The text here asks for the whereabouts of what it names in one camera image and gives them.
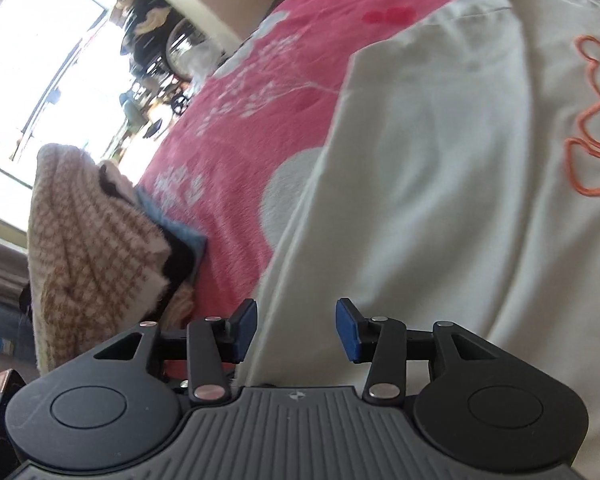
brown checkered cloth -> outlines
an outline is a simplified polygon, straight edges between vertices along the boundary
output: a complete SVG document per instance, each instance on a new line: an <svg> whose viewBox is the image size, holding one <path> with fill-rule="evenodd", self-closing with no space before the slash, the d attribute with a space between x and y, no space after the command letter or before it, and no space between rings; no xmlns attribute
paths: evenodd
<svg viewBox="0 0 600 480"><path fill-rule="evenodd" d="M38 153L29 219L29 274L38 368L44 374L138 323L155 308L170 248L133 205L107 196L83 150ZM192 309L184 285L162 324Z"/></svg>

orange outline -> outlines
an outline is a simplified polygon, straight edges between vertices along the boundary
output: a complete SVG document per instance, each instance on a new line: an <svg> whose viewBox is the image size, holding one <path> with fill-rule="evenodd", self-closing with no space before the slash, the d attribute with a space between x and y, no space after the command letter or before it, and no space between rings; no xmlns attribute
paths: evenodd
<svg viewBox="0 0 600 480"><path fill-rule="evenodd" d="M593 36L579 36L576 38L574 44L580 55L588 61L587 64L587 80L589 81L590 86L593 88L593 91L596 93L598 97L600 97L600 88L596 83L596 71L600 66L600 62L597 59L594 59L588 56L583 50L583 44L587 41L592 41L593 43L600 46L600 40L594 38ZM578 178L576 177L575 170L573 169L573 159L571 158L571 148L574 144L578 144L583 147L589 155L595 156L600 159L600 141L593 138L593 136L587 130L587 122L594 115L600 112L600 101L593 104L583 112L581 112L576 118L576 124L578 125L578 129L582 134L582 137L569 137L564 141L564 149L565 149L565 163L567 169L567 175L569 177L569 181L573 188L580 194L584 196L600 196L600 187L588 188L584 187Z"/></svg>

metal screw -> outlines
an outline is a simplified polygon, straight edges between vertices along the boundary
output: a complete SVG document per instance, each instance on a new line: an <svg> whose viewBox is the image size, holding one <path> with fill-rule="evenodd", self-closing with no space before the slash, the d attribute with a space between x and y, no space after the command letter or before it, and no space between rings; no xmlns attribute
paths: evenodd
<svg viewBox="0 0 600 480"><path fill-rule="evenodd" d="M218 384L203 384L193 392L194 396L201 400L218 400L224 397L226 390Z"/></svg>
<svg viewBox="0 0 600 480"><path fill-rule="evenodd" d="M369 388L369 395L375 399L395 399L400 395L400 388L391 383L378 383Z"/></svg>

pink bedspread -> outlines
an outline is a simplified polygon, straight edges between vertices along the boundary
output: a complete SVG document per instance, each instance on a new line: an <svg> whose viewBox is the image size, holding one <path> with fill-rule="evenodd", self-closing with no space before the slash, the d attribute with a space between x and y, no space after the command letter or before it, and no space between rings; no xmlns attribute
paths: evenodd
<svg viewBox="0 0 600 480"><path fill-rule="evenodd" d="M141 181L168 216L208 235L196 316L227 316L254 292L351 54L448 1L287 0L206 84Z"/></svg>

ribbed gray surface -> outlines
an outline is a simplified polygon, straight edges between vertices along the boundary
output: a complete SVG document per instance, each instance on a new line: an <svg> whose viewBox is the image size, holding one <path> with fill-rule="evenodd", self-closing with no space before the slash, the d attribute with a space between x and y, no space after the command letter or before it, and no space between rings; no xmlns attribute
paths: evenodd
<svg viewBox="0 0 600 480"><path fill-rule="evenodd" d="M27 465L14 478L65 477ZM194 412L177 439L143 464L81 478L574 480L580 476L566 466L523 477L476 471L423 443L399 410L370 406L352 388L246 388L228 406Z"/></svg>

